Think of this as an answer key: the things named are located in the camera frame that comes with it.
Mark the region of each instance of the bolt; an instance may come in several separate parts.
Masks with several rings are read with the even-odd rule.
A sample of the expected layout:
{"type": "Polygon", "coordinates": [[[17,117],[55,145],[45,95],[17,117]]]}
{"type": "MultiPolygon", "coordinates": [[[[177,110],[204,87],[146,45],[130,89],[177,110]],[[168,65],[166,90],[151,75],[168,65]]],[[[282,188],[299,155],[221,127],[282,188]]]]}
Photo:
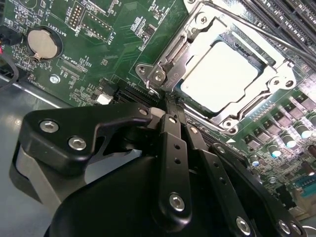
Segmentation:
{"type": "Polygon", "coordinates": [[[250,227],[248,223],[244,219],[242,219],[240,216],[237,217],[236,224],[238,228],[241,230],[241,232],[243,232],[246,236],[250,235],[251,231],[250,231],[250,227]]]}
{"type": "Polygon", "coordinates": [[[198,130],[195,127],[190,127],[190,130],[192,131],[192,133],[197,134],[198,130]]]}
{"type": "Polygon", "coordinates": [[[39,127],[40,127],[41,130],[43,130],[44,132],[49,132],[49,133],[56,132],[56,131],[58,131],[58,129],[59,129],[58,124],[55,123],[55,122],[53,122],[53,121],[50,121],[50,120],[42,121],[42,122],[39,124],[39,127]]]}
{"type": "Polygon", "coordinates": [[[291,225],[293,227],[293,229],[299,234],[302,234],[302,231],[300,230],[300,228],[297,227],[297,225],[294,222],[291,222],[291,225]]]}
{"type": "Polygon", "coordinates": [[[184,201],[182,198],[177,194],[171,194],[169,198],[170,205],[175,209],[176,211],[183,211],[184,210],[184,201]]]}
{"type": "Polygon", "coordinates": [[[170,122],[176,123],[177,121],[173,117],[169,117],[170,122]]]}
{"type": "Polygon", "coordinates": [[[286,234],[289,235],[291,233],[289,227],[282,220],[278,221],[278,225],[280,226],[281,230],[283,230],[286,234]]]}
{"type": "Polygon", "coordinates": [[[144,67],[139,67],[138,68],[138,72],[139,72],[139,74],[145,74],[145,72],[146,72],[146,70],[145,70],[145,68],[144,67]]]}
{"type": "Polygon", "coordinates": [[[139,109],[139,112],[142,114],[142,115],[147,115],[147,111],[146,110],[142,110],[142,109],[139,109]]]}
{"type": "Polygon", "coordinates": [[[76,151],[82,151],[87,146],[86,142],[80,137],[72,137],[69,139],[68,145],[76,151]]]}
{"type": "Polygon", "coordinates": [[[222,147],[218,146],[217,149],[219,150],[220,153],[225,153],[225,150],[222,147]]]}
{"type": "Polygon", "coordinates": [[[60,77],[56,74],[52,74],[50,75],[49,80],[53,84],[58,84],[60,82],[60,77]]]}

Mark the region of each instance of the electrolytic capacitor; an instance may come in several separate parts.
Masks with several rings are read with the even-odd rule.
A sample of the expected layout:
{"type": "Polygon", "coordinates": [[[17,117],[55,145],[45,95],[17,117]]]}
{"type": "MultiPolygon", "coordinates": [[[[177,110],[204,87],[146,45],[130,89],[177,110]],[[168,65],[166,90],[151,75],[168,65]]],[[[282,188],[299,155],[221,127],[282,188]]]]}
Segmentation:
{"type": "Polygon", "coordinates": [[[258,158],[256,155],[251,155],[250,161],[251,161],[252,166],[254,167],[257,167],[259,165],[258,158]]]}
{"type": "Polygon", "coordinates": [[[307,161],[303,161],[301,165],[308,176],[312,176],[315,174],[314,169],[311,167],[311,165],[307,161]]]}
{"type": "Polygon", "coordinates": [[[307,148],[307,150],[311,153],[311,155],[316,158],[316,147],[314,145],[311,145],[307,148]]]}
{"type": "Polygon", "coordinates": [[[268,146],[268,151],[270,152],[271,156],[273,158],[281,156],[281,151],[278,149],[276,145],[269,145],[268,146]]]}
{"type": "Polygon", "coordinates": [[[293,148],[296,146],[296,141],[288,134],[282,136],[282,141],[287,148],[293,148]]]}
{"type": "Polygon", "coordinates": [[[295,130],[298,134],[303,138],[309,138],[312,135],[312,131],[310,131],[305,125],[301,124],[295,127],[295,130]]]}
{"type": "Polygon", "coordinates": [[[316,126],[316,115],[313,115],[309,118],[309,121],[312,123],[313,126],[316,126]]]}

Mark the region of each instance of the screw hole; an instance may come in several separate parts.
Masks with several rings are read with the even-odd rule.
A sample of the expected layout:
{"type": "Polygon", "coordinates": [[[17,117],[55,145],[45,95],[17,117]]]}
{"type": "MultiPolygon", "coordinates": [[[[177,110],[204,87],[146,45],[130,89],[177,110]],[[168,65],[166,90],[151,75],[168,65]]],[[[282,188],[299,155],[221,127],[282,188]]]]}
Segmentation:
{"type": "Polygon", "coordinates": [[[181,164],[181,161],[180,161],[178,158],[175,158],[175,159],[174,159],[174,162],[175,162],[176,164],[181,164]]]}
{"type": "Polygon", "coordinates": [[[219,180],[220,180],[223,184],[227,184],[226,180],[223,179],[222,177],[220,177],[219,180]]]}
{"type": "Polygon", "coordinates": [[[235,133],[236,132],[236,129],[232,128],[229,130],[229,133],[235,133]]]}
{"type": "Polygon", "coordinates": [[[293,84],[294,84],[294,81],[288,80],[288,81],[285,83],[285,86],[286,86],[286,87],[291,87],[293,84]]]}

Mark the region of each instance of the black metal bracket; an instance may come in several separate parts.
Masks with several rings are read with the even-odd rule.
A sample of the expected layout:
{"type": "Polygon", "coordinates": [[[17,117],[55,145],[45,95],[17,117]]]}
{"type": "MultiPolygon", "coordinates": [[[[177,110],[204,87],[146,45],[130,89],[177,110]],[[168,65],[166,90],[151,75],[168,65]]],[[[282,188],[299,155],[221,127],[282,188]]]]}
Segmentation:
{"type": "Polygon", "coordinates": [[[301,224],[262,184],[237,159],[225,155],[223,146],[213,144],[211,150],[222,161],[247,215],[255,221],[262,236],[306,236],[301,224]]]}
{"type": "Polygon", "coordinates": [[[64,175],[78,175],[96,152],[97,137],[110,140],[122,127],[151,120],[146,107],[136,103],[33,111],[23,119],[19,142],[29,156],[64,175]]]}
{"type": "Polygon", "coordinates": [[[177,232],[192,216],[187,144],[181,139],[179,120],[165,114],[160,124],[158,203],[153,214],[164,229],[177,232]]]}
{"type": "Polygon", "coordinates": [[[50,237],[102,236],[118,222],[126,232],[120,226],[110,236],[306,237],[234,155],[220,144],[208,149],[180,106],[165,107],[151,114],[126,103],[25,116],[10,175],[20,176],[11,179],[23,192],[58,207],[50,237]],[[104,151],[98,137],[105,137],[104,151]],[[84,185],[91,157],[131,149],[143,157],[84,185]]]}
{"type": "Polygon", "coordinates": [[[195,127],[188,125],[184,129],[191,152],[204,167],[209,186],[223,213],[224,223],[219,228],[226,229],[227,236],[256,236],[221,160],[207,151],[202,135],[195,127]]]}

